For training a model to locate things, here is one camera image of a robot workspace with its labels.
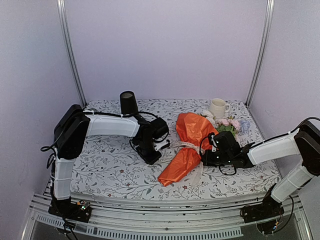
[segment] white robotic arm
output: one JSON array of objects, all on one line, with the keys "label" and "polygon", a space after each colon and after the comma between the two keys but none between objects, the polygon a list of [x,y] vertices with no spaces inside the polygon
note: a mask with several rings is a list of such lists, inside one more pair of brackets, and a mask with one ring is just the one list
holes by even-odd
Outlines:
[{"label": "white robotic arm", "polygon": [[[159,150],[170,145],[170,142],[165,140],[169,134],[167,123],[152,113],[138,111],[133,92],[123,92],[120,95],[120,102],[122,112],[120,115],[83,111],[79,105],[73,105],[55,127],[54,143],[41,149],[43,152],[49,149],[54,151],[51,169],[52,201],[49,213],[77,221],[89,221],[91,208],[88,204],[71,203],[70,197],[72,170],[83,150],[86,137],[92,135],[131,137],[131,146],[150,165],[162,156]],[[155,119],[147,121],[141,114],[152,115]]]},{"label": "white robotic arm", "polygon": [[320,176],[320,131],[308,120],[304,120],[288,134],[256,145],[250,143],[242,148],[230,132],[209,134],[208,138],[212,145],[216,145],[217,150],[205,151],[202,156],[205,166],[233,165],[236,170],[287,156],[301,156],[301,163],[269,189],[261,204],[242,208],[241,215],[246,223],[282,214],[281,203],[312,178]]},{"label": "white robotic arm", "polygon": [[[300,155],[299,148],[295,141],[295,136],[299,129],[286,136],[265,142],[249,150],[248,158],[253,165],[279,159],[291,155]],[[305,183],[310,181],[315,175],[308,172],[302,165],[302,161],[292,169],[280,182],[278,182],[271,192],[271,197],[278,203],[283,202],[294,191],[300,189]]]}]

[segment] white wall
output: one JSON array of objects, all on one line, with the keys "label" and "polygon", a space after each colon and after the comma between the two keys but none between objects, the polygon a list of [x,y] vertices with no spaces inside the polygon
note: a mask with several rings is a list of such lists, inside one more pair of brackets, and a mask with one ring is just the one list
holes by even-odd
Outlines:
[{"label": "white wall", "polygon": [[[269,138],[320,117],[320,2],[275,1],[272,26],[251,111]],[[283,175],[299,161],[278,160]],[[314,239],[320,239],[320,178],[299,191]]]},{"label": "white wall", "polygon": [[245,100],[266,0],[66,1],[86,98]]},{"label": "white wall", "polygon": [[49,179],[40,147],[79,98],[56,0],[2,0],[0,23],[0,239],[15,240]]}]

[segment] white ceramic cup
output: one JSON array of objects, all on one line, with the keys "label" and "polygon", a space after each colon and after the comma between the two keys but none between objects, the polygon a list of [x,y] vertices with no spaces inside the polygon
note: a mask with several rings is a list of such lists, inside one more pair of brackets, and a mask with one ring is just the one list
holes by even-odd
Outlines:
[{"label": "white ceramic cup", "polygon": [[230,111],[230,104],[220,98],[211,101],[209,111],[217,118],[221,119],[225,113]]}]

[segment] table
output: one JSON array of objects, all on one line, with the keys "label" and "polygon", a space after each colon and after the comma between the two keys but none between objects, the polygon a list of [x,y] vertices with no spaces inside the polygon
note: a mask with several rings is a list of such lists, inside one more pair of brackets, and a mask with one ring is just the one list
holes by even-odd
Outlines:
[{"label": "table", "polygon": [[[261,142],[262,137],[247,108],[241,101],[227,101],[231,105],[225,117],[241,123],[238,141],[241,146]],[[201,113],[209,109],[208,99],[144,99],[137,100],[140,111],[154,113],[168,124],[171,142],[179,141],[176,120],[180,113]],[[91,101],[87,110],[120,113],[118,100]],[[162,157],[154,164],[146,164],[130,147],[125,136],[95,135],[87,137],[81,155],[74,163],[71,192],[76,194],[133,200],[201,200],[243,196],[267,191],[279,181],[273,161],[253,168],[238,169],[233,176],[223,175],[216,167],[204,167],[200,181],[193,184],[197,168],[180,182],[167,187],[157,178],[174,158],[179,148],[162,150]],[[233,168],[222,168],[232,173]]]}]

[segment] orange plastic wrap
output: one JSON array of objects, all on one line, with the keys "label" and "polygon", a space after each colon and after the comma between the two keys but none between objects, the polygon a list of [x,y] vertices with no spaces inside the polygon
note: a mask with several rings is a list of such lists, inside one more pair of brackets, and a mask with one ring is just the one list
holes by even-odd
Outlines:
[{"label": "orange plastic wrap", "polygon": [[[176,131],[182,142],[188,142],[195,146],[200,146],[201,140],[210,133],[218,134],[208,119],[192,112],[181,113],[176,121]],[[208,139],[205,139],[201,146],[202,149],[211,149]],[[192,169],[201,162],[201,157],[192,148],[181,149],[170,164],[158,177],[158,181],[164,186],[174,182],[179,182]]]}]

